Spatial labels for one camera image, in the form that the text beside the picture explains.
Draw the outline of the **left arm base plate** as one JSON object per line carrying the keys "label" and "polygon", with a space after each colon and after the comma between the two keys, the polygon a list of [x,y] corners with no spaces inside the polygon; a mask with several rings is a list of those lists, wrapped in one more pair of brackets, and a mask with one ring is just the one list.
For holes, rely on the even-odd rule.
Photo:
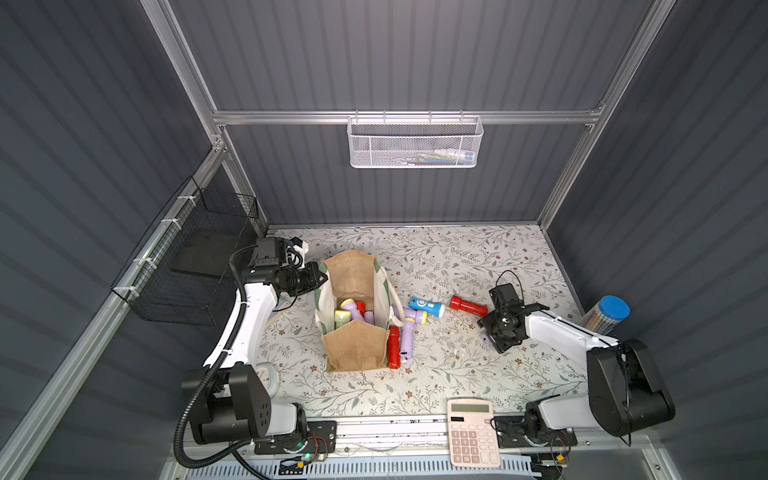
{"label": "left arm base plate", "polygon": [[255,442],[256,455],[328,454],[336,448],[338,423],[332,420],[309,421],[291,434]]}

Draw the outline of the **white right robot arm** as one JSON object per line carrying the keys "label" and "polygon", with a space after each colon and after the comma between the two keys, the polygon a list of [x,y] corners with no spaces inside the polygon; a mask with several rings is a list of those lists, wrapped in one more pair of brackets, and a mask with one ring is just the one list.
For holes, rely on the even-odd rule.
{"label": "white right robot arm", "polygon": [[548,313],[538,303],[492,310],[478,325],[499,354],[531,340],[551,347],[586,372],[584,393],[526,405],[523,432],[533,443],[568,429],[599,428],[628,438],[676,416],[652,353],[641,341],[599,335]]}

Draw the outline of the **pale green flashlight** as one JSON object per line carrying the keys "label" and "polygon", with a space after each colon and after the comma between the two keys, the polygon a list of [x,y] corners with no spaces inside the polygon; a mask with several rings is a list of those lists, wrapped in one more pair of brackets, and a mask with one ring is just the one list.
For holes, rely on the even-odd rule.
{"label": "pale green flashlight", "polygon": [[344,325],[347,325],[352,320],[352,315],[349,311],[335,310],[334,311],[334,328],[339,329]]}

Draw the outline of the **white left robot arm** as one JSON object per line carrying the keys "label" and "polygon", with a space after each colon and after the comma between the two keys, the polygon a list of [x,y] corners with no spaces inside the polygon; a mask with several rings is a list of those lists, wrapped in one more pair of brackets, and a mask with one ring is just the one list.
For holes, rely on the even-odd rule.
{"label": "white left robot arm", "polygon": [[203,368],[182,384],[188,400],[175,428],[174,448],[183,448],[190,429],[198,444],[270,441],[300,450],[310,435],[303,408],[272,400],[257,375],[256,360],[278,295],[298,298],[322,286],[328,276],[316,262],[233,274],[237,293],[224,333]]}

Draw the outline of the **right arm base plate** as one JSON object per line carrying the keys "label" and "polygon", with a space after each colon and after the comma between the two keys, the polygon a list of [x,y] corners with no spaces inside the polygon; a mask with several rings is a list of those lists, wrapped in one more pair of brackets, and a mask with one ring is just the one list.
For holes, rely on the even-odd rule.
{"label": "right arm base plate", "polygon": [[496,432],[500,448],[564,447],[568,450],[578,445],[572,429],[552,430],[536,421],[530,425],[520,415],[495,416],[490,426]]}

